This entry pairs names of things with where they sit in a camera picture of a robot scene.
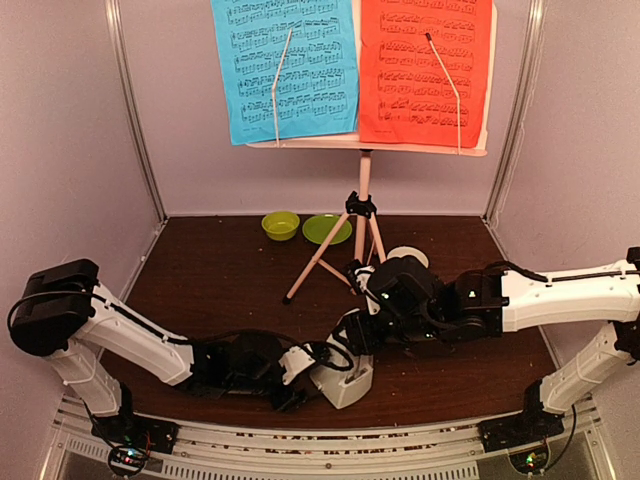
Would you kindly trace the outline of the white metronome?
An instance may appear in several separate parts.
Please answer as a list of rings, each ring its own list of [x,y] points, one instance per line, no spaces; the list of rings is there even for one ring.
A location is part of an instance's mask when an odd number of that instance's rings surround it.
[[[327,338],[328,363],[346,367],[345,371],[318,366],[310,379],[324,397],[336,408],[346,408],[359,401],[370,390],[374,374],[374,356],[357,354],[344,328],[334,330]]]

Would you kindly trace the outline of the pink music stand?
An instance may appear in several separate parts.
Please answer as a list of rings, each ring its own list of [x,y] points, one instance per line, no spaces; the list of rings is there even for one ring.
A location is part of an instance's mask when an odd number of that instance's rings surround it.
[[[364,1],[357,1],[354,4],[354,14],[361,20],[361,4]],[[359,25],[359,31],[356,35],[359,41],[359,60],[361,56],[361,28]],[[497,15],[495,21],[495,47],[497,37]],[[492,75],[491,83],[493,80],[493,67],[495,60],[495,47],[492,61]],[[488,137],[488,116],[487,116],[487,137]],[[370,178],[372,168],[372,154],[375,151],[399,151],[399,152],[411,152],[422,154],[441,154],[441,155],[459,155],[468,157],[483,157],[487,153],[487,148],[483,151],[472,150],[467,153],[463,153],[460,150],[453,150],[451,148],[444,147],[419,147],[417,145],[398,145],[398,144],[373,144],[363,143],[359,139],[358,131],[350,134],[329,135],[329,136],[312,136],[295,138],[291,140],[276,140],[268,142],[270,148],[289,148],[289,149],[349,149],[357,150],[360,153],[360,172],[359,172],[359,187],[356,191],[352,192],[345,202],[345,208],[340,215],[341,218],[335,225],[329,238],[333,239],[338,232],[342,224],[349,218],[355,218],[356,231],[355,231],[355,245],[354,245],[354,258],[362,263],[368,263],[373,255],[378,256],[380,260],[386,258],[384,246],[382,243],[382,237],[378,226],[377,213],[374,208],[373,202],[370,196]]]

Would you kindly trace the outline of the red sheet music paper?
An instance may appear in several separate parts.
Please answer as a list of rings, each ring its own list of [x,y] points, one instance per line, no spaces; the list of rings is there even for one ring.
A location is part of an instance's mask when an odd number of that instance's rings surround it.
[[[483,151],[496,15],[491,1],[362,2],[360,141]]]

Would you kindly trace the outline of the blue sheet music paper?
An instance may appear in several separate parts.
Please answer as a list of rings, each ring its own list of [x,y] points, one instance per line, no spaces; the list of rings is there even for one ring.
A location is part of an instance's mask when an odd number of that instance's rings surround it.
[[[349,1],[214,1],[234,146],[352,133],[359,72]]]

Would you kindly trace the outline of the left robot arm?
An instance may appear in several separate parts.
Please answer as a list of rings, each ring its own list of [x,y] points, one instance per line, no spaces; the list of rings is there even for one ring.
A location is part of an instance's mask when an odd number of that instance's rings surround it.
[[[197,397],[265,396],[276,410],[304,401],[295,380],[325,358],[323,348],[258,330],[189,339],[129,308],[98,272],[93,261],[78,259],[32,274],[7,327],[13,343],[46,359],[121,443],[137,442],[144,424],[130,411],[130,390],[104,369],[94,345]]]

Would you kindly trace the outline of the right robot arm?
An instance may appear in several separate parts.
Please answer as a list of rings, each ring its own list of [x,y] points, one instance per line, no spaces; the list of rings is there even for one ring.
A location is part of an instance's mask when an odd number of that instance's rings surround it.
[[[530,442],[616,369],[639,358],[639,250],[590,269],[536,273],[510,261],[468,270],[451,282],[426,255],[397,247],[376,268],[351,265],[368,305],[344,315],[332,336],[355,356],[391,342],[443,343],[500,337],[540,325],[601,321],[594,339],[562,369],[534,382],[513,419]]]

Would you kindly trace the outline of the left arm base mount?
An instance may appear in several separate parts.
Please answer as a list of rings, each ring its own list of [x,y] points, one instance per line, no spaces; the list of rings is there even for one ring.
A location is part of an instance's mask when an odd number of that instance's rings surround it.
[[[91,433],[108,446],[107,466],[123,478],[140,474],[152,453],[171,454],[179,431],[174,422],[138,415],[131,421],[117,416],[90,420]]]

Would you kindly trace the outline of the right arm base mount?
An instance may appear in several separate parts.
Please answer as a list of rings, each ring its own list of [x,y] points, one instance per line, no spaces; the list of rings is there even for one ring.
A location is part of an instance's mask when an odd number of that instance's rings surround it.
[[[539,475],[551,466],[550,437],[564,432],[563,416],[519,414],[478,424],[486,453],[507,450],[511,466],[520,474]]]

